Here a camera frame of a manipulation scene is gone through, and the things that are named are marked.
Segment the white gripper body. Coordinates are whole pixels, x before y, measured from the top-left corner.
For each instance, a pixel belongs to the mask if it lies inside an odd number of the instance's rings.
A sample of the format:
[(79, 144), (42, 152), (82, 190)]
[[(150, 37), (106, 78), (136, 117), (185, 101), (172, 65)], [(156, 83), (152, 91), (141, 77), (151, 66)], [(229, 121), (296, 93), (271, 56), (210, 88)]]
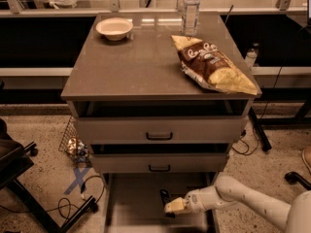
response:
[(216, 202), (216, 189), (207, 186), (188, 192), (185, 196), (186, 208), (190, 212), (203, 212), (214, 208)]

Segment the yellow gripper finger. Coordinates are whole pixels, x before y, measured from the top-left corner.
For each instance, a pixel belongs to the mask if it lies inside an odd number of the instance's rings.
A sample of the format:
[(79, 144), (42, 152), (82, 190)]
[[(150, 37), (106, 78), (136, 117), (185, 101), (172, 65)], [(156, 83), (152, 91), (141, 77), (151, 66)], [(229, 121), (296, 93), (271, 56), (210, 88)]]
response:
[(182, 197), (174, 199), (164, 206), (164, 211), (167, 214), (185, 214), (188, 211), (187, 200)]

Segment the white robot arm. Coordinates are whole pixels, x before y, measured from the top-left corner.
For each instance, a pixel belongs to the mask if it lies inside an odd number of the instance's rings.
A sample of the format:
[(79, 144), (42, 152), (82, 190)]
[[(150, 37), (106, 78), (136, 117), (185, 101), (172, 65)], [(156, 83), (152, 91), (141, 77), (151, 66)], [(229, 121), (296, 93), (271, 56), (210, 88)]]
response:
[(273, 224), (283, 233), (311, 233), (311, 191), (298, 195), (291, 204), (251, 189), (221, 173), (213, 185), (188, 192), (167, 203), (167, 214), (225, 210), (241, 203)]

